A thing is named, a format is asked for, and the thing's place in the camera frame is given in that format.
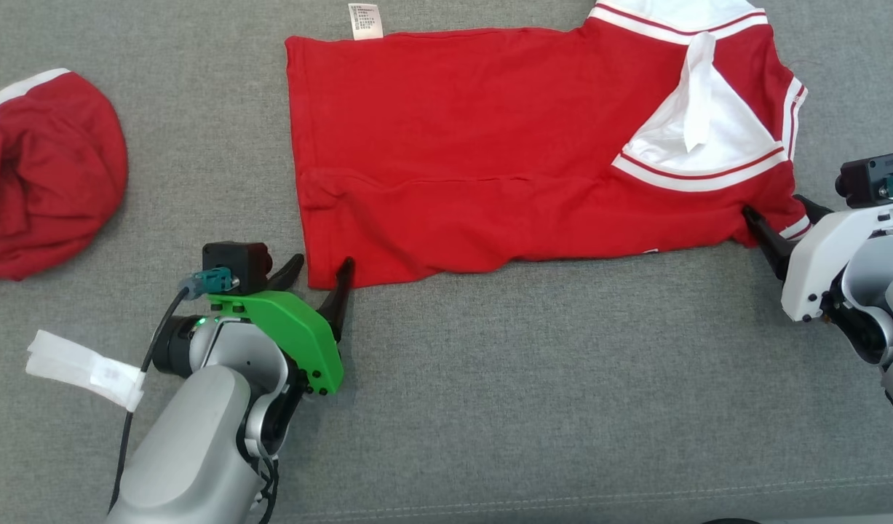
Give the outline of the red shirt with white sleeves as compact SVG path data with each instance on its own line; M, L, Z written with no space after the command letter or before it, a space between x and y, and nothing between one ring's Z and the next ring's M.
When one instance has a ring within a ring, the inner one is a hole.
M808 90L748 0L597 0L582 25L285 41L309 285L785 241Z

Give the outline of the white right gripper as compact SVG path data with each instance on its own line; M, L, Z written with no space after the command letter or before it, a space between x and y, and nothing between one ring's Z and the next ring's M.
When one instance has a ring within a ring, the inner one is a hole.
M751 206L742 208L747 229L774 276L783 283L782 308L793 321L822 314L822 293L843 277L851 306L872 306L893 281L893 206L833 212L801 194L799 223L815 225L797 244L788 241Z

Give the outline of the white tape tag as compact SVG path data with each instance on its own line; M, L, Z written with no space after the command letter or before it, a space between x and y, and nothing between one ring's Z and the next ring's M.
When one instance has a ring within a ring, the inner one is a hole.
M37 331L27 351L27 374L94 392L130 413L139 407L146 372L137 366L107 358L44 330Z

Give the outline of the red shorts with white stripe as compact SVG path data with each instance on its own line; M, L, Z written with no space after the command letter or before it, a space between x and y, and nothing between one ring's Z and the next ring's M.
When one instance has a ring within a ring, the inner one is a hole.
M0 281L87 248L118 210L127 145L110 100L54 68L0 90Z

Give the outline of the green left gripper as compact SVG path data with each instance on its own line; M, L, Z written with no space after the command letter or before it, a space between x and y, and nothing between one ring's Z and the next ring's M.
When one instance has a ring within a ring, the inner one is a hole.
M344 378L338 343L349 310L355 260L345 258L336 272L336 284L316 310L291 293L306 258L296 253L269 277L269 290L250 295L209 295L212 305L234 317L249 319L298 368L309 372L316 394L336 394Z

